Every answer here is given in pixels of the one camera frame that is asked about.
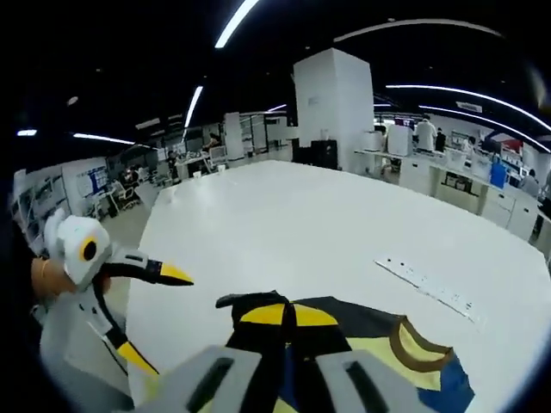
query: black and yellow cloth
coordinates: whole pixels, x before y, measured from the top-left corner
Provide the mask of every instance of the black and yellow cloth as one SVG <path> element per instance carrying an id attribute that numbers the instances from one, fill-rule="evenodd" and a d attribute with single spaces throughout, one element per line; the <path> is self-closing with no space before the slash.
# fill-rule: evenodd
<path id="1" fill-rule="evenodd" d="M 333 297 L 289 302 L 276 292 L 233 296 L 218 306 L 225 305 L 234 326 L 226 346 L 263 357 L 242 411 L 331 411 L 315 358 L 352 349 L 415 386 L 427 411 L 461 413 L 474 396 L 454 350 L 423 338 L 406 316 Z"/>

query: person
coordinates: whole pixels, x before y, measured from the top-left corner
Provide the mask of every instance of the person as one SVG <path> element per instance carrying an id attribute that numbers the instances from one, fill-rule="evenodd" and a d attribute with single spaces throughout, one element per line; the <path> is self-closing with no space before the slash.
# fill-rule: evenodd
<path id="1" fill-rule="evenodd" d="M 548 218 L 551 218 L 551 171 L 548 173 L 543 190 L 545 191 L 545 198 L 542 201 L 540 210 L 545 213 Z"/>
<path id="2" fill-rule="evenodd" d="M 473 153 L 474 144 L 476 143 L 476 139 L 472 136 L 469 137 L 469 139 L 464 139 L 463 144 L 461 146 L 461 150 L 466 152 L 469 156 Z"/>
<path id="3" fill-rule="evenodd" d="M 418 137 L 417 148 L 425 151 L 434 151 L 434 139 L 436 138 L 436 128 L 430 123 L 430 116 L 423 115 L 421 120 L 415 127 L 415 135 Z"/>
<path id="4" fill-rule="evenodd" d="M 176 168 L 177 156 L 173 150 L 169 151 L 167 162 L 169 164 L 170 176 L 172 179 L 178 179 L 178 169 Z"/>
<path id="5" fill-rule="evenodd" d="M 220 145 L 221 145 L 220 136 L 216 135 L 215 133 L 211 133 L 210 141 L 208 142 L 208 144 L 203 146 L 203 150 L 205 152 L 208 152 L 211 149 L 215 148 L 216 146 L 220 146 Z"/>
<path id="6" fill-rule="evenodd" d="M 446 135 L 442 132 L 442 128 L 438 128 L 438 133 L 436 134 L 436 144 L 435 144 L 435 151 L 438 152 L 444 152 L 444 148 L 446 147 Z"/>
<path id="7" fill-rule="evenodd" d="M 528 176 L 524 177 L 518 187 L 522 189 L 522 191 L 526 194 L 537 198 L 538 194 L 540 193 L 540 185 L 536 180 L 536 172 L 534 170 L 530 170 Z"/>

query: white pillar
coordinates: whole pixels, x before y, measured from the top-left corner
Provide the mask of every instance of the white pillar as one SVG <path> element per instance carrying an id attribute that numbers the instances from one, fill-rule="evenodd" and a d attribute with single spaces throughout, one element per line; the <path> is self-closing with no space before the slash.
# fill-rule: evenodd
<path id="1" fill-rule="evenodd" d="M 361 136 L 374 130 L 373 84 L 369 63 L 329 49 L 294 65 L 300 145 L 337 141 L 339 166 L 362 172 L 354 154 Z"/>
<path id="2" fill-rule="evenodd" d="M 239 123 L 239 113 L 226 114 L 224 116 L 224 126 L 226 131 L 226 150 L 227 158 L 230 161 L 245 157 L 243 149 L 243 138 L 241 137 L 241 124 Z"/>

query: human hand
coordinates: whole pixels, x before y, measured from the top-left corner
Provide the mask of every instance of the human hand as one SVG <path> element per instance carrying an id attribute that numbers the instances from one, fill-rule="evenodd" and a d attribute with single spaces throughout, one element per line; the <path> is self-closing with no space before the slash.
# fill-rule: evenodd
<path id="1" fill-rule="evenodd" d="M 33 259 L 31 281 L 34 295 L 38 299 L 58 297 L 61 293 L 75 293 L 77 286 L 65 273 L 63 265 L 52 260 Z M 111 287 L 111 279 L 103 276 L 103 293 Z"/>

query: white cabinet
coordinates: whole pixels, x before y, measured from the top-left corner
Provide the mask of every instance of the white cabinet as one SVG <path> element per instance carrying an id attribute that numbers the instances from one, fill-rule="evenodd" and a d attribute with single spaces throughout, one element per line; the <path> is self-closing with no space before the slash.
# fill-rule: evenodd
<path id="1" fill-rule="evenodd" d="M 493 223 L 507 228 L 511 220 L 511 212 L 515 205 L 515 198 L 504 194 L 494 188 L 488 188 L 486 203 L 482 209 L 483 218 L 489 219 Z"/>
<path id="2" fill-rule="evenodd" d="M 428 163 L 402 159 L 399 185 L 420 194 L 430 194 L 430 166 Z"/>
<path id="3" fill-rule="evenodd" d="M 536 200 L 522 201 L 517 200 L 511 214 L 511 220 L 507 225 L 507 230 L 520 237 L 524 241 L 528 241 L 534 230 L 534 225 L 537 220 L 537 204 Z"/>
<path id="4" fill-rule="evenodd" d="M 507 228 L 509 220 L 511 219 L 511 211 L 495 202 L 486 200 L 481 216 L 492 221 L 496 225 Z"/>
<path id="5" fill-rule="evenodd" d="M 512 211 L 513 206 L 515 205 L 515 198 L 508 194 L 504 194 L 497 189 L 489 188 L 488 195 L 486 196 L 486 202 L 493 202 L 508 211 Z"/>

